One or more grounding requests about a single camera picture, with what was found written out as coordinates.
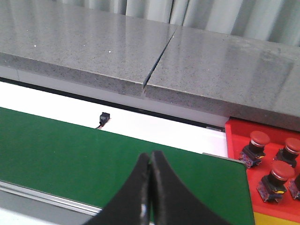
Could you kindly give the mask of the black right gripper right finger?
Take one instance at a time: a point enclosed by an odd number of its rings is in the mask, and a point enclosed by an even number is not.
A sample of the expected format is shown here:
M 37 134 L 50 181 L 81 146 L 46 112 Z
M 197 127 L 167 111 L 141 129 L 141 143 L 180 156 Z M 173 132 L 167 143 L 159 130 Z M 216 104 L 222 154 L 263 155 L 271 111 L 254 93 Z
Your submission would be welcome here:
M 151 153 L 151 190 L 156 225 L 228 225 L 180 180 L 162 151 Z

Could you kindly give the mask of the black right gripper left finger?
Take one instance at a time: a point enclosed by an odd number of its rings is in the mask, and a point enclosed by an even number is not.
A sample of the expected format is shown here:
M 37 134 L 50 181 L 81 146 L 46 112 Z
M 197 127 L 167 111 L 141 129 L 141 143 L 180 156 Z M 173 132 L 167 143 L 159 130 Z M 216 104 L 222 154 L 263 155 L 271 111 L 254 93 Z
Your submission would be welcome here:
M 148 225 L 150 223 L 150 157 L 142 153 L 117 194 L 86 225 Z

